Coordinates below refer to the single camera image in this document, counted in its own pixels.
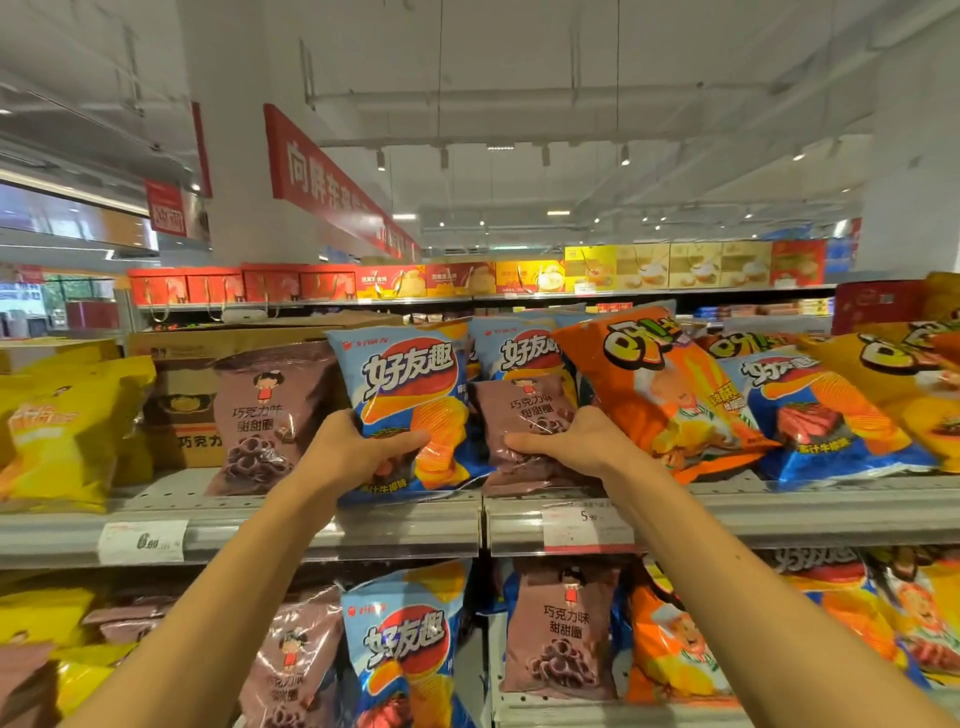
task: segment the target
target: price tag holder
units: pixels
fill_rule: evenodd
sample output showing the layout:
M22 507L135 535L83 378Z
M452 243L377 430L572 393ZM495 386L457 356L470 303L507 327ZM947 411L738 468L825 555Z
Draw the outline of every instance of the price tag holder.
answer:
M543 509L546 553L634 553L633 528L606 498L587 498Z
M97 542L97 558L105 567L136 564L182 564L183 535L190 521L112 522Z

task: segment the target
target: white ceiling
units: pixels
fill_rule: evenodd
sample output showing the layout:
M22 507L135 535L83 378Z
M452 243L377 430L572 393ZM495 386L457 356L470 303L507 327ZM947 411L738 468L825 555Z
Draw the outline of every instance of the white ceiling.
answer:
M749 236L855 215L871 39L934 4L271 0L271 12L297 14L313 55L317 128L335 130L318 141L385 209L417 212L408 229L439 250ZM29 155L127 197L142 177L192 180L176 0L8 0L3 13L0 83L17 92L0 88L15 111L0 116L0 164L4 150ZM506 141L516 149L486 148ZM573 214L546 215L557 208ZM660 231L654 215L668 217Z

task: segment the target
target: column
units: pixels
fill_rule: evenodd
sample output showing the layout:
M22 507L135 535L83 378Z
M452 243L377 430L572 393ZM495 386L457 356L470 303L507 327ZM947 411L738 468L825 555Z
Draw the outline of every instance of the column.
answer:
M960 270L960 14L887 51L858 271Z
M275 199L264 105L303 132L313 113L304 101L295 3L178 0L178 10L190 93L203 123L214 259L316 263L327 246L377 253L316 212Z

